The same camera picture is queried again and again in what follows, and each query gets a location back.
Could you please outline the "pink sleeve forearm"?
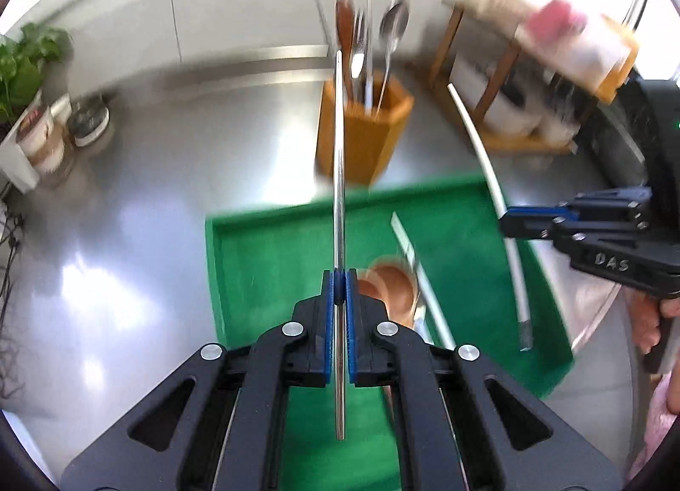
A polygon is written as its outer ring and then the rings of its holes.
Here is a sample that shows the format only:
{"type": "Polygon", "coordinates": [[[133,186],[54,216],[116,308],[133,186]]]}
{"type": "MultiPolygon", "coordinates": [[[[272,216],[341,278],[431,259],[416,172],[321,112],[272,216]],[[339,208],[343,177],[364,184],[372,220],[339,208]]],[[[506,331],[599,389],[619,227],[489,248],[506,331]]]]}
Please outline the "pink sleeve forearm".
{"type": "Polygon", "coordinates": [[[632,480],[649,462],[666,434],[671,430],[678,415],[679,362],[675,362],[673,370],[660,379],[652,394],[648,415],[646,415],[644,444],[630,468],[629,480],[632,480]]]}

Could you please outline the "person right hand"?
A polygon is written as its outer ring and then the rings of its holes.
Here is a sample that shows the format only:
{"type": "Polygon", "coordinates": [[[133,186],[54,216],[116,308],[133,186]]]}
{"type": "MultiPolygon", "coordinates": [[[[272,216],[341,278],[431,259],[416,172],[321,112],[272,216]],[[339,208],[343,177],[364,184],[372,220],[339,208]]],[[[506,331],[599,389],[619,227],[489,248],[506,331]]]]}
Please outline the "person right hand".
{"type": "Polygon", "coordinates": [[[657,300],[642,292],[634,292],[630,300],[633,340],[642,354],[649,354],[659,344],[660,322],[679,316],[679,300],[657,300]]]}

